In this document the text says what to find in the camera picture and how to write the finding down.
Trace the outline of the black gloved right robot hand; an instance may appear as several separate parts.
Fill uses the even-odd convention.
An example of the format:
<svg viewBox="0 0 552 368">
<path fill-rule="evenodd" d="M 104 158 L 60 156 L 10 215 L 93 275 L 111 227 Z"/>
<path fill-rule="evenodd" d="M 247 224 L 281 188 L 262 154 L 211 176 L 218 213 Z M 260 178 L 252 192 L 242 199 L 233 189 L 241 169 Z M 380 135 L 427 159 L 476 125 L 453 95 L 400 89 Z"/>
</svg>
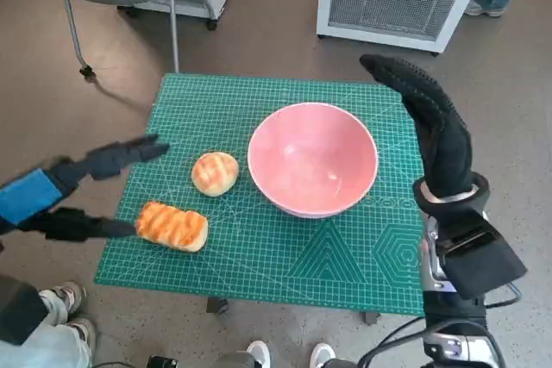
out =
<svg viewBox="0 0 552 368">
<path fill-rule="evenodd" d="M 404 59 L 363 54 L 360 63 L 375 81 L 401 96 L 415 123 L 424 181 L 432 196 L 444 199 L 471 191 L 471 135 L 441 85 Z"/>
</svg>

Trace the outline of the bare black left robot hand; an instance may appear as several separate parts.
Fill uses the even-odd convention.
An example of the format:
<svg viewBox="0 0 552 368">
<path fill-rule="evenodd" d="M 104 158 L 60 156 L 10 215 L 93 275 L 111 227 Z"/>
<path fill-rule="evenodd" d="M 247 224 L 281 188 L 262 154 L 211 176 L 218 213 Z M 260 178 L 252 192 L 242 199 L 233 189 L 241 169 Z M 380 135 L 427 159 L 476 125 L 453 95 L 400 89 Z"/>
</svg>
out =
<svg viewBox="0 0 552 368">
<path fill-rule="evenodd" d="M 35 166 L 1 185 L 1 235 L 12 231 L 41 233 L 48 240 L 82 243 L 88 239 L 127 237 L 132 224 L 87 215 L 82 209 L 59 207 L 90 177 L 113 178 L 134 163 L 146 163 L 165 155 L 170 145 L 157 134 L 115 141 L 90 150 L 82 159 L 59 156 Z"/>
</svg>

